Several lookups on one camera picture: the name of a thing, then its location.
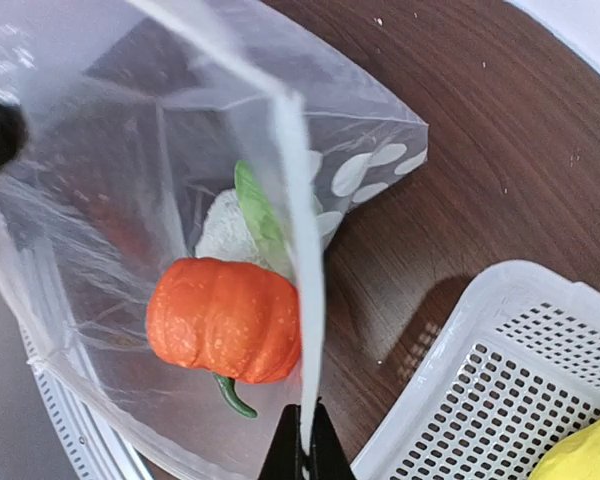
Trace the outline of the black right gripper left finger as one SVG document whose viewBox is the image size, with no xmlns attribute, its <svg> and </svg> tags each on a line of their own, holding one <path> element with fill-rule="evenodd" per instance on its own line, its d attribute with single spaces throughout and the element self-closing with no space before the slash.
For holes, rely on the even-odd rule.
<svg viewBox="0 0 600 480">
<path fill-rule="evenodd" d="M 300 406 L 282 410 L 268 453 L 261 468 L 261 480 L 300 478 Z"/>
</svg>

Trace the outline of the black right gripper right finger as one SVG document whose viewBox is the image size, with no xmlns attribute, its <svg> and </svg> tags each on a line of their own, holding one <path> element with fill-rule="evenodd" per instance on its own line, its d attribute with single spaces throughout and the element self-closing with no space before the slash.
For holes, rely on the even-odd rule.
<svg viewBox="0 0 600 480">
<path fill-rule="evenodd" d="M 318 401 L 308 454 L 311 480 L 355 480 L 326 407 Z"/>
</svg>

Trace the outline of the orange toy pumpkin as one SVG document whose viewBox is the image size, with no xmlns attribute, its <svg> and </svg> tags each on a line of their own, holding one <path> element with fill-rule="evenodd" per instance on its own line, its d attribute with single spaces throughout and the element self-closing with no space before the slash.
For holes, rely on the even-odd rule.
<svg viewBox="0 0 600 480">
<path fill-rule="evenodd" d="M 247 262 L 175 261 L 146 310 L 149 344 L 164 362 L 210 372 L 225 402 L 254 419 L 236 383 L 287 378 L 301 353 L 299 295 L 283 276 Z"/>
</svg>

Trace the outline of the clear polka dot zip bag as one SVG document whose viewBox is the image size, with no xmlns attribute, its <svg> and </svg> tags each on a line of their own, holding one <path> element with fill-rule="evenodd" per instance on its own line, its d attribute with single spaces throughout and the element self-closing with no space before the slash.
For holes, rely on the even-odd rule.
<svg viewBox="0 0 600 480">
<path fill-rule="evenodd" d="M 145 309 L 249 167 L 273 207 L 265 257 L 300 284 L 321 350 L 323 251 L 408 174 L 427 124 L 338 50 L 259 1 L 0 1 L 0 291 L 29 362 L 184 479 L 253 479 L 303 376 L 241 385 L 159 360 Z"/>
</svg>

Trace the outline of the white toy cauliflower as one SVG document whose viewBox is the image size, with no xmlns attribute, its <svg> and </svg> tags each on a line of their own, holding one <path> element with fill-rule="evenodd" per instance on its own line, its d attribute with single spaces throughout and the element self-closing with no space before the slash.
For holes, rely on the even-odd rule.
<svg viewBox="0 0 600 480">
<path fill-rule="evenodd" d="M 234 187 L 209 207 L 194 250 L 197 258 L 247 262 L 295 281 L 283 225 L 246 162 L 234 169 Z"/>
</svg>

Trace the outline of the yellow toy lemon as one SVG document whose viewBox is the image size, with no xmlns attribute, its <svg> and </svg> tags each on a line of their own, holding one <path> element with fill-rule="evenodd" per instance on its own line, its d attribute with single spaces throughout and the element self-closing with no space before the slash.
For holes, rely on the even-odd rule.
<svg viewBox="0 0 600 480">
<path fill-rule="evenodd" d="M 600 419 L 556 443 L 539 461 L 530 480 L 600 480 Z"/>
</svg>

